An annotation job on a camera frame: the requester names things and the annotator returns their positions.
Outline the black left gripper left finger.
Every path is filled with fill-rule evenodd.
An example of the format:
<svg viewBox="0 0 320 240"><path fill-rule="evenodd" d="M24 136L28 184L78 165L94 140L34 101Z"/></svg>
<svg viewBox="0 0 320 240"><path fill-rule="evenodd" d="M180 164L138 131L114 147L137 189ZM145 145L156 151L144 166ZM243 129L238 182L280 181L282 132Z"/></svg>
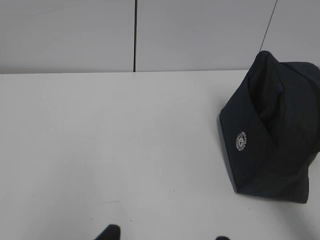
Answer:
<svg viewBox="0 0 320 240"><path fill-rule="evenodd" d="M95 240L120 240L121 228L116 224L109 224Z"/></svg>

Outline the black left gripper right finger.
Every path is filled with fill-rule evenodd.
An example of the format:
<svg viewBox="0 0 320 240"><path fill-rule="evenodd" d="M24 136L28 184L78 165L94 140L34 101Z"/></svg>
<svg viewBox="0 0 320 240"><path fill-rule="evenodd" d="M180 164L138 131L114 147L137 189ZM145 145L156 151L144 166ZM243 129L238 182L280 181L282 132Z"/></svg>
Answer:
<svg viewBox="0 0 320 240"><path fill-rule="evenodd" d="M229 240L226 236L217 236L215 240Z"/></svg>

